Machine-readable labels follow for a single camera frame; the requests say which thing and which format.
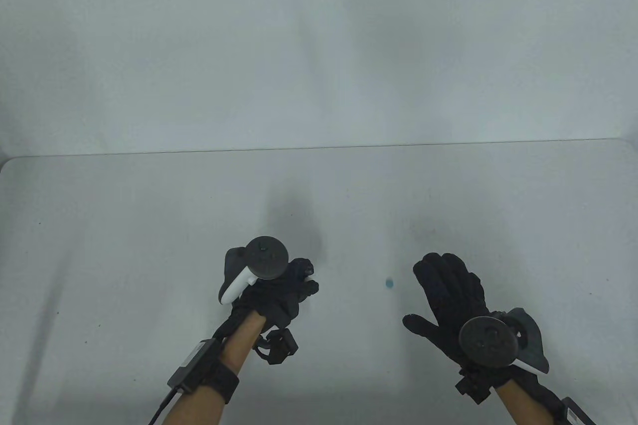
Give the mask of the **person's right hand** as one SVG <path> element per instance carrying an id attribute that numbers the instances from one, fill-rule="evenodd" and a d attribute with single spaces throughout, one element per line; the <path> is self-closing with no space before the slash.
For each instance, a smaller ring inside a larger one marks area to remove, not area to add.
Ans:
<path id="1" fill-rule="evenodd" d="M 436 323 L 423 316 L 410 314 L 403 317 L 405 328 L 426 338 L 443 352 L 461 370 L 489 387 L 499 388 L 512 380 L 510 368 L 492 369 L 474 363 L 460 346 L 463 325 L 477 316 L 488 316 L 489 311 L 480 279 L 467 270 L 460 257 L 451 253 L 428 253 L 413 266 L 419 285 L 424 291 Z"/>

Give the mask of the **person's left hand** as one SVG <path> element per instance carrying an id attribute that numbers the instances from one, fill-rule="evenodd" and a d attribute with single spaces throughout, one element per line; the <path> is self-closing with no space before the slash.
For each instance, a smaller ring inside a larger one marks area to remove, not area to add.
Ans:
<path id="1" fill-rule="evenodd" d="M 223 341 L 232 336 L 252 312 L 265 318 L 259 334 L 273 327 L 287 328 L 299 315 L 299 304 L 319 290 L 318 282 L 310 279 L 313 274 L 314 266 L 309 259 L 296 258 L 277 279 L 257 280 L 247 286 L 232 302 L 229 318 L 214 332 L 213 338 Z"/>

